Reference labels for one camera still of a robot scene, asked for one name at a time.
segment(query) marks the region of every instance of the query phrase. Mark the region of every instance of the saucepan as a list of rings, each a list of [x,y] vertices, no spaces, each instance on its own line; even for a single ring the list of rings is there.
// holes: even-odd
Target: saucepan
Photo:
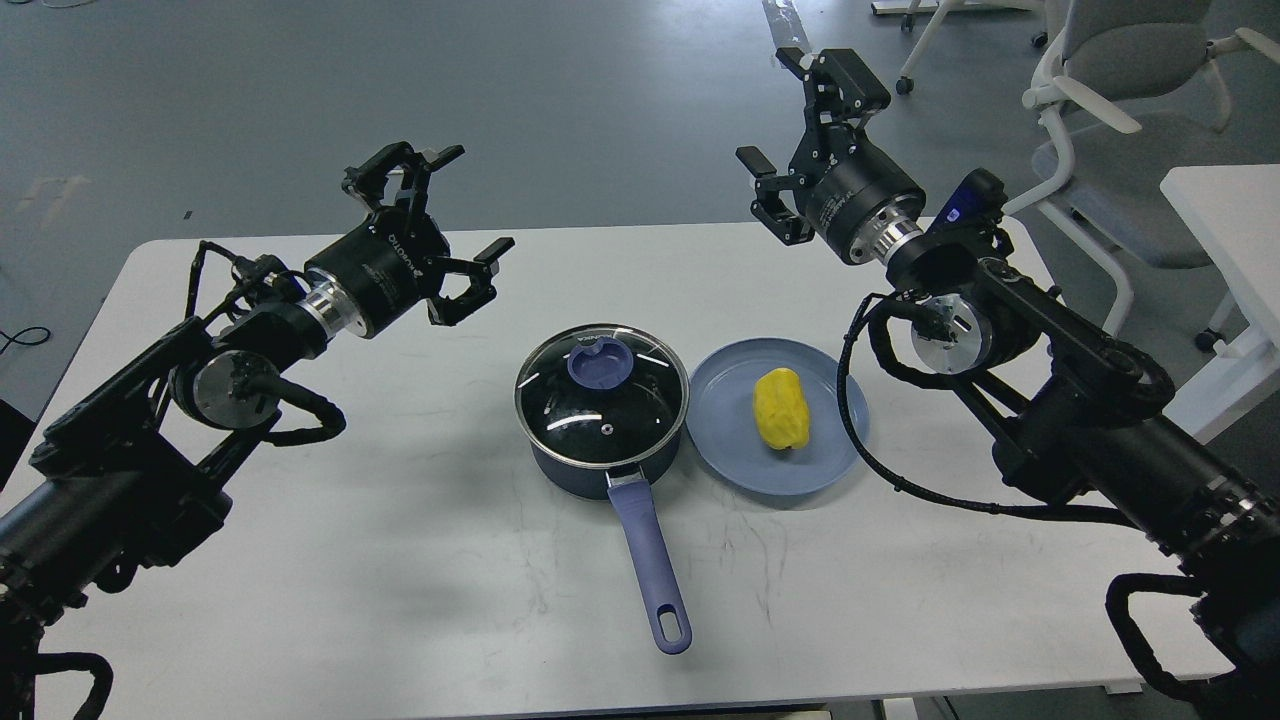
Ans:
[[[649,488],[675,460],[689,411],[680,359],[636,328],[572,328],[525,360],[516,410],[553,483],[613,505],[654,643],[668,655],[684,652],[694,638]]]

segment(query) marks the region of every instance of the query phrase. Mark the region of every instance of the chair wheel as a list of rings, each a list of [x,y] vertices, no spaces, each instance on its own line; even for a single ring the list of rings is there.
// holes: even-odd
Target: chair wheel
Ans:
[[[1213,352],[1213,343],[1220,340],[1226,340],[1226,337],[1211,328],[1204,328],[1203,331],[1196,333],[1196,350],[1201,352]]]

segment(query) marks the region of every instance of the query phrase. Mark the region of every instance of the concrete floor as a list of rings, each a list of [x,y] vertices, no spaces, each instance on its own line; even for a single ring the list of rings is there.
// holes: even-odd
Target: concrete floor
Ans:
[[[867,0],[796,3],[812,47],[854,47],[882,79],[897,76],[914,37],[896,19],[873,18]],[[776,12],[759,0],[0,5],[0,329],[54,331],[0,356],[0,398],[38,416],[140,243],[342,233],[362,218],[339,191],[343,168],[390,141],[467,147],[433,184],[445,231],[749,220],[733,149],[759,145],[783,161],[803,129],[800,85],[772,59],[768,5]],[[929,191],[928,210],[978,165],[1011,195],[1034,184],[1029,156],[1044,138],[1019,96],[1041,26],[1034,13],[948,18],[915,92],[869,126]],[[1239,26],[1280,37],[1280,6],[1219,0],[1207,26],[1216,37]],[[1280,73],[1253,54],[1222,69],[1236,99],[1228,135],[1280,159]],[[1165,101],[1208,117],[1207,97],[1193,83]],[[1034,213],[1021,219],[1066,300],[1101,320],[1106,275]],[[1184,380],[1204,361],[1189,338],[1221,277],[1130,265],[1138,304],[1123,336]],[[1275,445],[1257,441],[1277,405],[1215,447],[1247,471],[1272,470]],[[1011,716],[983,702],[957,706],[966,720]],[[1082,703],[1076,717],[1165,716],[1115,715],[1105,697]]]

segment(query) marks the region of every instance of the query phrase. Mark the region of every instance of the plate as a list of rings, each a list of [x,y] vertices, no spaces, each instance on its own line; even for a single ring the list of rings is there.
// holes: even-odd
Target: plate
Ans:
[[[809,404],[809,445],[800,450],[772,450],[755,428],[755,382],[774,368],[800,375]],[[854,378],[846,382],[854,428],[865,438],[867,398]],[[836,409],[836,361],[817,347],[776,337],[726,345],[703,360],[689,384],[689,437],[731,484],[771,496],[808,495],[835,484],[860,460]]]

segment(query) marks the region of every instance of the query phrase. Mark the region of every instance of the lid knob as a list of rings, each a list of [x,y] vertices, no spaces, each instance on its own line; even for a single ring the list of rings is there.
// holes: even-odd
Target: lid knob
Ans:
[[[568,377],[590,389],[613,389],[631,377],[636,359],[626,343],[602,337],[568,354]]]

